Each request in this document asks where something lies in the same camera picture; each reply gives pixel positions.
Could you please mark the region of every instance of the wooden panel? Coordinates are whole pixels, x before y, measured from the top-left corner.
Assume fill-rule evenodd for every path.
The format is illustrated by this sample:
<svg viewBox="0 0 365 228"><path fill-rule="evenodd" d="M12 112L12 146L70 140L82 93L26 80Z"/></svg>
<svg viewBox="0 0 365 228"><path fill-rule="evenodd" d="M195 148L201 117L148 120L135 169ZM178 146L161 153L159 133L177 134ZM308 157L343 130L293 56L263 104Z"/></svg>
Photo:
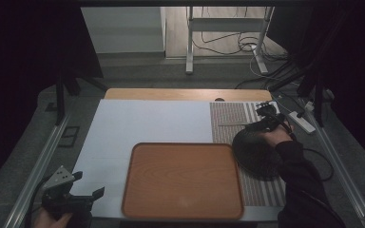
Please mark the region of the wooden panel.
<svg viewBox="0 0 365 228"><path fill-rule="evenodd" d="M146 219L239 219L238 167L229 144L138 143L123 213Z"/></svg>
<svg viewBox="0 0 365 228"><path fill-rule="evenodd" d="M226 102L271 101L269 91L261 89L174 89L174 88L111 88L105 99L159 100L159 101L208 101L222 98Z"/></svg>

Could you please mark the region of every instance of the wooden tray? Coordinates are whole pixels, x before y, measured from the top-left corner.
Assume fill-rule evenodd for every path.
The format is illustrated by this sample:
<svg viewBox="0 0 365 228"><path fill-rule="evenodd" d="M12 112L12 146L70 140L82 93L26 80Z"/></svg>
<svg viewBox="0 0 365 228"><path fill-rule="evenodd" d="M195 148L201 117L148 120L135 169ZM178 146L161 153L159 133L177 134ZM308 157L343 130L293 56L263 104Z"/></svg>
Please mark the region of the wooden tray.
<svg viewBox="0 0 365 228"><path fill-rule="evenodd" d="M231 146L136 144L122 209L130 218L239 219L243 205Z"/></svg>

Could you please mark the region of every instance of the wall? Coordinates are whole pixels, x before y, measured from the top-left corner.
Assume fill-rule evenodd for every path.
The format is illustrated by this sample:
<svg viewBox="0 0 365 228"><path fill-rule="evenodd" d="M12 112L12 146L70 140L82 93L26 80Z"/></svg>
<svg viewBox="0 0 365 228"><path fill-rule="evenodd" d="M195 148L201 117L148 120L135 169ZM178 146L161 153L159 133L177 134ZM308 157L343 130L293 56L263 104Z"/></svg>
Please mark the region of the wall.
<svg viewBox="0 0 365 228"><path fill-rule="evenodd" d="M164 52L164 8L82 8L97 53Z"/></svg>

